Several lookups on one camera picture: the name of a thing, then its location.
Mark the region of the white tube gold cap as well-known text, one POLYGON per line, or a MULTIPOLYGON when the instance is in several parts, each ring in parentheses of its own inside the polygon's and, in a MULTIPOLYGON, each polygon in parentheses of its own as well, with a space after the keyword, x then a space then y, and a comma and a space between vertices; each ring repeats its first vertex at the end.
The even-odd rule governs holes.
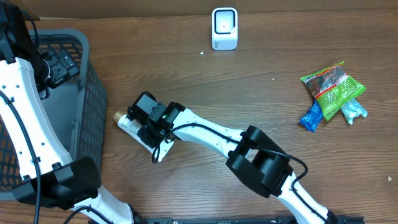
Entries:
MULTIPOLYGON (((116 124, 120 129, 124 132, 128 133, 132 138, 134 138, 138 143, 140 143, 144 148, 146 148, 149 152, 153 153, 154 148, 146 145, 140 137, 137 135, 139 131, 143 131, 143 127, 139 124, 135 119, 131 121, 127 118, 127 114, 123 111, 117 111, 113 115, 113 123, 116 124)), ((162 141, 160 144, 160 149, 155 153, 159 153, 158 162, 161 162, 162 159, 167 155, 171 147, 173 146, 174 142, 171 141, 166 143, 166 140, 162 141)))

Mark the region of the blue snack packet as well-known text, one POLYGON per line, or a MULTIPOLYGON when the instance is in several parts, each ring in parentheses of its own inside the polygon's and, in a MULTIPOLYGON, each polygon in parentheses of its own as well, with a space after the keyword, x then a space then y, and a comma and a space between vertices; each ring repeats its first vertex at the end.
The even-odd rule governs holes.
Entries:
POLYGON ((322 109, 318 102, 314 100, 310 109, 300 118, 299 123, 303 125, 307 131, 314 133, 322 119, 322 109))

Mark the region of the green snack bag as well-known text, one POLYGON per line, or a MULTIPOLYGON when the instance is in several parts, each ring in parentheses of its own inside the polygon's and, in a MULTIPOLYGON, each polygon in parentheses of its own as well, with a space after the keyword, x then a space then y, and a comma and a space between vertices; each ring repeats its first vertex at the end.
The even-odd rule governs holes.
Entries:
POLYGON ((300 78, 329 121, 349 100, 366 91, 366 87, 348 75, 344 61, 300 78))

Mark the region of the teal tissue packet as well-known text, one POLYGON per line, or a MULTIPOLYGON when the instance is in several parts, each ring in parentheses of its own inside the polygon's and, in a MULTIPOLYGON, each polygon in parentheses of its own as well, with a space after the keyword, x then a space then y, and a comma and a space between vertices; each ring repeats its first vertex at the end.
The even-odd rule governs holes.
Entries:
POLYGON ((348 124, 353 124, 353 120, 359 116, 366 117, 368 112, 354 98, 347 101, 340 108, 348 124))

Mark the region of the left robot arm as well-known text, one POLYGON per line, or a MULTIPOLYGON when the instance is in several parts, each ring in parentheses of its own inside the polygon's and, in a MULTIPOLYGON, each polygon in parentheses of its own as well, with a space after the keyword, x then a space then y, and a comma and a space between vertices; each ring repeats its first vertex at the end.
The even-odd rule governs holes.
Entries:
POLYGON ((11 194, 20 203, 72 210, 66 222, 83 213, 96 223, 137 223, 132 207, 101 183, 100 171, 88 156, 73 160, 59 141, 39 93, 53 88, 50 63, 38 51, 22 11, 1 3, 1 118, 11 137, 23 183, 11 194))

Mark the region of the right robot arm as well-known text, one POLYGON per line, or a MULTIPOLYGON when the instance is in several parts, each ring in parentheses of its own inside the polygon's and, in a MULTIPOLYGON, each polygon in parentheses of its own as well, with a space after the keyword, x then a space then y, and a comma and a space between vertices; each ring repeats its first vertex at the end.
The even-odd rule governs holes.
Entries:
POLYGON ((297 223, 337 223, 336 215, 300 185, 306 172, 295 175, 289 162, 302 161, 286 154, 259 128, 228 129, 178 103, 164 105, 151 98, 137 100, 127 115, 141 124, 138 136, 153 150, 153 163, 160 161, 160 152, 175 139, 194 142, 225 157, 226 166, 247 188, 264 198, 277 198, 297 223))

